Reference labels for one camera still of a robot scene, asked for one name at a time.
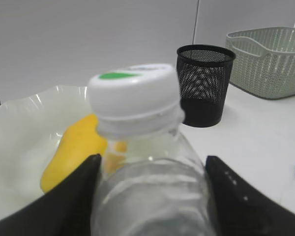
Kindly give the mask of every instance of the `green plastic basket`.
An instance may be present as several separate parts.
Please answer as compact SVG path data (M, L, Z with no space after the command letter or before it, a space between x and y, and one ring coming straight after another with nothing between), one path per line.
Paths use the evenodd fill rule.
M226 47L236 53L233 85L265 99L295 94L295 28L228 33Z

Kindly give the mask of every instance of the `yellow fruit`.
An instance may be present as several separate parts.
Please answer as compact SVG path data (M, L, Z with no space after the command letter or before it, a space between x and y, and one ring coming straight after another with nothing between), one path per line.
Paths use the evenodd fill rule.
M124 166L124 160L126 157L122 155L122 153L127 152L127 142L116 142L113 149L119 154L108 151L105 153L103 160L104 171L109 175L115 173L116 170Z
M43 192L53 189L90 155L104 154L107 140L96 133L97 122L94 114L88 115L65 131L56 154L40 180Z

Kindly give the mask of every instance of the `bottle cap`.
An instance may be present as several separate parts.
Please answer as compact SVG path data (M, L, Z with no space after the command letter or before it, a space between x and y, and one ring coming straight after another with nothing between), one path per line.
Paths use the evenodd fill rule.
M129 136L183 121L179 84L169 64L145 64L93 77L88 98L104 136Z

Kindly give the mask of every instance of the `plastic water bottle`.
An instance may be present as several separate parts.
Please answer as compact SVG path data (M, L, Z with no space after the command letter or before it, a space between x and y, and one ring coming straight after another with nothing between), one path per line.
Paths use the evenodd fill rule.
M215 236L203 165L179 132L176 72L147 64L92 78L97 132L109 140L92 236Z

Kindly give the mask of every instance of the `black mesh pen holder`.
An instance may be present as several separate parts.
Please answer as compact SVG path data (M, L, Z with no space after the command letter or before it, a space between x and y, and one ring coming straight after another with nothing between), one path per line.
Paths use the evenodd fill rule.
M210 45L188 45L177 50L177 75L184 124L209 127L222 117L235 53Z

